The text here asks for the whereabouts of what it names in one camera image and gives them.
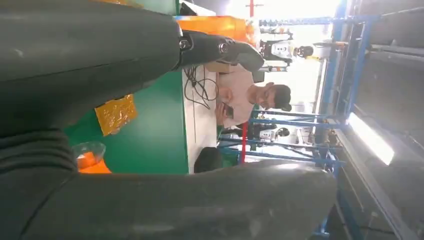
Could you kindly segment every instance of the smartphone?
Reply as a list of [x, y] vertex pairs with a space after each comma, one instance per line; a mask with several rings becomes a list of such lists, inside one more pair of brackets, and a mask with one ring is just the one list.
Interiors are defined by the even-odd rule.
[[224, 110], [226, 111], [226, 116], [230, 119], [234, 119], [234, 108], [224, 103]]

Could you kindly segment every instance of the man's hand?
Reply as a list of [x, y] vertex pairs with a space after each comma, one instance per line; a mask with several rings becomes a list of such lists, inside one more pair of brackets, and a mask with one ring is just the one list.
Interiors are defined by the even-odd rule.
[[231, 103], [233, 100], [233, 92], [228, 87], [219, 88], [219, 98], [226, 104]]
[[223, 126], [224, 120], [227, 119], [227, 110], [223, 102], [218, 103], [215, 109], [216, 114], [216, 125]]

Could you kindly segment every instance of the black bag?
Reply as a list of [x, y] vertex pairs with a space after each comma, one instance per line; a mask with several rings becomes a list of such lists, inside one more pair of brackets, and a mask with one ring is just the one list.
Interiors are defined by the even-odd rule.
[[194, 163], [194, 173], [204, 173], [223, 167], [221, 152], [216, 147], [205, 147]]

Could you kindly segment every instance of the machine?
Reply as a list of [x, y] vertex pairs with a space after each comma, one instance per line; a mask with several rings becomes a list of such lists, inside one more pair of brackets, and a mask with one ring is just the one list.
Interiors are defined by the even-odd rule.
[[130, 6], [3, 0], [0, 10], [0, 239], [305, 239], [333, 206], [331, 174], [282, 161], [190, 176], [78, 173], [61, 129], [85, 112], [184, 66], [255, 71], [263, 59]]

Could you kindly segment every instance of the bolt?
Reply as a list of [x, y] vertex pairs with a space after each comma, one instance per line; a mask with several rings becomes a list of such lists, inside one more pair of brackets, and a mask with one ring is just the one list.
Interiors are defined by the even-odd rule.
[[218, 48], [220, 53], [222, 54], [228, 53], [228, 45], [226, 43], [220, 43]]
[[189, 47], [190, 47], [190, 43], [189, 43], [188, 40], [183, 39], [183, 40], [179, 41], [179, 48], [180, 49], [187, 49]]

